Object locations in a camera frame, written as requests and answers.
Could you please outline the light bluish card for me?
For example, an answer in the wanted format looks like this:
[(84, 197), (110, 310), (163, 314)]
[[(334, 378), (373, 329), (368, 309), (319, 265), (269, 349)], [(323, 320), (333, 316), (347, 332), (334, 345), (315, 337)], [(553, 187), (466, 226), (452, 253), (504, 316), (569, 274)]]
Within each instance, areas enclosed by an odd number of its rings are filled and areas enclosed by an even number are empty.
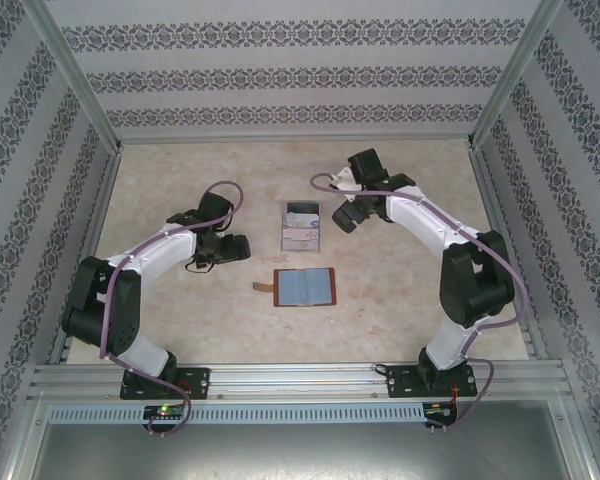
[(318, 214), (287, 212), (284, 226), (291, 229), (317, 229), (320, 226)]

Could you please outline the brown leather card holder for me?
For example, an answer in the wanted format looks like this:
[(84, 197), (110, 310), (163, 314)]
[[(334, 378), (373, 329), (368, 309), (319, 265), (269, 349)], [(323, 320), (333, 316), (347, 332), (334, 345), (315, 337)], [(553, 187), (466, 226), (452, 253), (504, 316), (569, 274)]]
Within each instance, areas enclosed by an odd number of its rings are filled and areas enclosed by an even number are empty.
[(278, 308), (323, 307), (337, 304), (334, 268), (275, 269), (273, 282), (253, 282), (252, 289), (273, 295)]

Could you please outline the clear acrylic card stand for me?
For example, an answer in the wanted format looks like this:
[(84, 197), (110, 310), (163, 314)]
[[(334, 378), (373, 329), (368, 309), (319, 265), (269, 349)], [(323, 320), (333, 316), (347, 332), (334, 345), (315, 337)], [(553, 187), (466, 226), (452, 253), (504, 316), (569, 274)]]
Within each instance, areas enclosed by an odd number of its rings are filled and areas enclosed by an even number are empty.
[(286, 201), (282, 205), (280, 248), (282, 252), (319, 253), (321, 205), (315, 201)]

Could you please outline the grey metal panel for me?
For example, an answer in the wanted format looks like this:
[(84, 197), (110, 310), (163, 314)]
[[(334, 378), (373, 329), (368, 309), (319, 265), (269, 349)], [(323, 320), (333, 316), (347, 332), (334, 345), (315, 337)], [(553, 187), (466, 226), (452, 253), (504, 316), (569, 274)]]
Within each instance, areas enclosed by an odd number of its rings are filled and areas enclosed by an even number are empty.
[(570, 480), (549, 436), (430, 434), (416, 425), (134, 426), (45, 433), (32, 480)]

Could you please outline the aluminium side rail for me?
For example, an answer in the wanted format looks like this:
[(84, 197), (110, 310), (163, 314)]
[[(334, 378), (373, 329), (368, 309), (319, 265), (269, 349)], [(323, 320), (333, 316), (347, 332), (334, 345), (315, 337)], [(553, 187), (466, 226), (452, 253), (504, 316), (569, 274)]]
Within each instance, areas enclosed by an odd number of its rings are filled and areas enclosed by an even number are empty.
[(123, 150), (124, 147), (119, 146), (112, 154), (97, 188), (94, 203), (88, 219), (88, 229), (83, 235), (82, 246), (78, 254), (75, 268), (71, 274), (70, 282), (68, 283), (68, 289), (60, 311), (60, 316), (58, 318), (58, 329), (55, 332), (52, 347), (49, 350), (49, 355), (46, 360), (47, 365), (57, 365), (64, 359), (63, 352), (65, 350), (67, 334), (62, 329), (62, 319), (69, 303), (71, 291), (73, 289), (81, 261), (88, 256), (93, 256), (97, 251), (116, 177), (123, 156)]
[[(520, 268), (516, 256), (516, 249), (512, 243), (506, 219), (501, 211), (499, 198), (491, 177), (489, 176), (489, 170), (485, 163), (482, 152), (478, 148), (469, 144), (467, 153), (485, 208), (488, 222), (493, 230), (497, 230), (503, 236), (508, 252), (509, 262), (516, 274), (520, 277), (520, 280), (524, 281), (524, 271)], [(531, 297), (528, 297), (527, 300), (523, 299), (523, 296), (528, 293), (526, 285), (519, 285), (517, 282), (514, 282), (514, 287), (516, 289), (514, 309), (515, 314), (518, 316), (520, 330), (526, 345), (527, 354), (532, 359), (549, 360), (551, 356), (548, 353), (545, 342), (542, 338), (536, 319), (535, 310), (533, 309), (533, 304), (531, 302)]]

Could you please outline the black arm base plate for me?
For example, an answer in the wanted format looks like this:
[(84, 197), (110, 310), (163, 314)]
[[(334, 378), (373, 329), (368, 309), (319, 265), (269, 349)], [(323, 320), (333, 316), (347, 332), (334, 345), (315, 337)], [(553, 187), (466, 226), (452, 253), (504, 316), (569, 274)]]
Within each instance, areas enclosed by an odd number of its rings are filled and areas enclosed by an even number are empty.
[[(176, 367), (162, 374), (160, 379), (175, 385), (192, 400), (205, 400), (209, 386), (208, 368)], [(126, 371), (122, 378), (119, 396), (122, 400), (182, 400), (183, 396), (171, 387), (155, 383), (136, 373)]]
[(416, 365), (394, 365), (386, 370), (390, 398), (452, 397), (474, 398), (478, 394), (474, 372), (467, 363), (435, 372), (424, 379)]

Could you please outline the long aluminium mounting rail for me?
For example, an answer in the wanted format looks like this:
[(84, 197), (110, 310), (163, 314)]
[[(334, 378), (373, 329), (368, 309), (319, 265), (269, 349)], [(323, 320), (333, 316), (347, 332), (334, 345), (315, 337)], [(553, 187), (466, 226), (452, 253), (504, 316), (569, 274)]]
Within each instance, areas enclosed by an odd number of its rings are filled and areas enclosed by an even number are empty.
[[(211, 403), (336, 403), (389, 398), (387, 380), (370, 363), (215, 364), (206, 387)], [(104, 403), (119, 399), (123, 369), (114, 365), (38, 366), (28, 401)], [(554, 400), (573, 390), (559, 361), (496, 361), (485, 399)]]

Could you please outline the aluminium frame post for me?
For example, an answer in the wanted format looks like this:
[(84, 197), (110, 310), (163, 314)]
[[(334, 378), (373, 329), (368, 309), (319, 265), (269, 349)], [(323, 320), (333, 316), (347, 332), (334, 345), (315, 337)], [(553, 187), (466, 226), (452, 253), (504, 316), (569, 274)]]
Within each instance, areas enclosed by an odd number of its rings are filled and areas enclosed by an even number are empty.
[(118, 152), (121, 140), (81, 68), (75, 54), (55, 21), (45, 0), (21, 0), (26, 14), (54, 57), (64, 79), (74, 91), (91, 124), (110, 151)]
[(562, 3), (563, 0), (539, 0), (473, 131), (468, 136), (467, 146), (470, 150), (476, 150), (485, 142)]

